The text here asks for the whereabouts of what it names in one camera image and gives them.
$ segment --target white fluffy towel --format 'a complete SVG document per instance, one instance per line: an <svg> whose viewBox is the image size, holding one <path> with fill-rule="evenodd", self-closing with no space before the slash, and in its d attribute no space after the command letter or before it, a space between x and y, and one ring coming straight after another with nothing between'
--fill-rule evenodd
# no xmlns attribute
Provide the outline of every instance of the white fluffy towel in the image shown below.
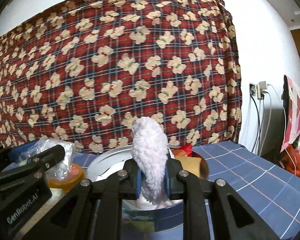
<svg viewBox="0 0 300 240"><path fill-rule="evenodd" d="M163 179L168 153L167 136L150 117L136 120L131 136L132 158L145 175L141 184L141 194L153 205L166 201Z"/></svg>

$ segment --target white cable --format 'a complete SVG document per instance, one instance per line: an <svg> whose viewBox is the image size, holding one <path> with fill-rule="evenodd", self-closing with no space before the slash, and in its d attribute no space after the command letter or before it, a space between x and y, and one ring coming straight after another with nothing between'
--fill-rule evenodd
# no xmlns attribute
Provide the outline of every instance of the white cable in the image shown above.
<svg viewBox="0 0 300 240"><path fill-rule="evenodd" d="M261 144L261 148L259 150L259 156L261 155L261 152L262 152L262 148L263 148L263 144L265 143L265 140L266 140L266 137L267 137L267 133L268 133L268 129L269 129L269 125L270 125L270 119L271 119L271 109L272 109L272 102L271 102L271 95L268 93L268 92L264 92L266 94L269 95L269 98L270 98L270 113L269 113L269 120L268 120L268 125L267 125L267 129L266 129L266 133L265 133L265 136L263 137L263 141L262 141L262 144Z"/></svg>
<svg viewBox="0 0 300 240"><path fill-rule="evenodd" d="M284 107L283 107L283 104L282 104L282 102L281 102L281 98L279 97L277 91L274 89L273 85L271 85L271 84L268 84L268 85L271 86L271 87L273 88L275 94L277 95L277 97L278 97L278 99L279 99L279 101L280 101L280 104L281 104L281 106L282 106L282 109L283 109L283 113L284 113L284 134L283 134L283 143L284 143L284 141L285 141L285 135L286 135L286 129L287 129L287 127L286 127L286 126L287 126L287 116L286 116L286 111L285 111L285 109L284 109ZM284 148L284 149L285 149L285 151L287 152L288 156L290 157L290 160L291 160L292 163L293 163L293 166L294 166L294 175L297 175L297 168L296 168L296 165L295 165L294 161L292 160L290 154L288 153L287 149L286 149L286 148Z"/></svg>

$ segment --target orange lid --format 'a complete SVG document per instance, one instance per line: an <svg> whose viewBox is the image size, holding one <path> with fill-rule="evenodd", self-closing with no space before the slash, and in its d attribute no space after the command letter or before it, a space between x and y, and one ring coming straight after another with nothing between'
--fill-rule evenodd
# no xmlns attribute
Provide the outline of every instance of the orange lid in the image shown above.
<svg viewBox="0 0 300 240"><path fill-rule="evenodd" d="M57 179L48 179L48 185L51 188L61 188L65 193L69 192L86 176L86 171L77 164L72 164L71 172L63 181Z"/></svg>

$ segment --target plastic bag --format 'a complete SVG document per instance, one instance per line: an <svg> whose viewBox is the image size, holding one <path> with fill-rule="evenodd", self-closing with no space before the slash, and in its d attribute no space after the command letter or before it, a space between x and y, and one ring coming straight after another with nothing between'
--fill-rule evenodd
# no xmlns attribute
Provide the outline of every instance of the plastic bag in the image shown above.
<svg viewBox="0 0 300 240"><path fill-rule="evenodd" d="M46 171L47 179L57 179L57 180L64 180L68 173L71 171L71 164L73 161L73 153L74 153L74 143L66 142L58 139L53 138L41 138L37 141L36 144L31 146L27 151L22 152L19 156L19 161L22 162L34 155L42 153L43 151L55 146L61 145L65 149L65 158L55 165L54 167L50 168Z"/></svg>
<svg viewBox="0 0 300 240"><path fill-rule="evenodd" d="M291 145L288 146L287 151L296 165L296 175L300 178L300 154ZM285 169L294 174L295 169L290 157L286 155L283 159L286 161Z"/></svg>

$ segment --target red plaid blanket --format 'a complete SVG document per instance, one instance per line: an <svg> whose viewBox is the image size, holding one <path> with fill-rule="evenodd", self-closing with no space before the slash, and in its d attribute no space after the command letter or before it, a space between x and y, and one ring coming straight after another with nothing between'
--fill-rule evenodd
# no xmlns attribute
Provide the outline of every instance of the red plaid blanket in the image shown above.
<svg viewBox="0 0 300 240"><path fill-rule="evenodd" d="M237 142L241 77L223 0L67 0L0 37L0 145L100 154L141 116L173 145Z"/></svg>

